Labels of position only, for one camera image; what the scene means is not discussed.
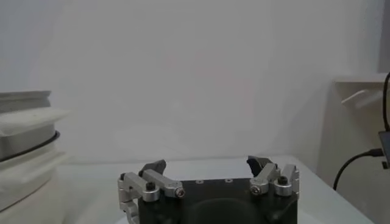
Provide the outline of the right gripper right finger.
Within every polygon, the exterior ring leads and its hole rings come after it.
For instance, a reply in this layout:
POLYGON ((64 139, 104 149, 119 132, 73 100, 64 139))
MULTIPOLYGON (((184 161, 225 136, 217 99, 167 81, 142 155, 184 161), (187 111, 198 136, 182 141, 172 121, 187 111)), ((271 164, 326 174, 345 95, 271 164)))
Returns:
POLYGON ((259 196, 272 191, 279 197, 299 196, 299 170, 293 164, 280 169, 268 158, 248 156, 246 161, 253 178, 249 180, 250 192, 259 196))

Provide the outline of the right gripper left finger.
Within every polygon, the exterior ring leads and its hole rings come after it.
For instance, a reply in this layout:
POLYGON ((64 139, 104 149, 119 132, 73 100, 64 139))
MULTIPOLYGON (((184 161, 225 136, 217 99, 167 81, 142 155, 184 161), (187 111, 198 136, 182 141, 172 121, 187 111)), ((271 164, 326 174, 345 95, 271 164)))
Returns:
POLYGON ((140 222, 137 201, 159 201, 162 195, 182 199, 185 188, 181 181, 163 175, 166 161, 148 163, 138 172, 122 173, 118 178, 119 207, 126 213, 129 224, 140 222))

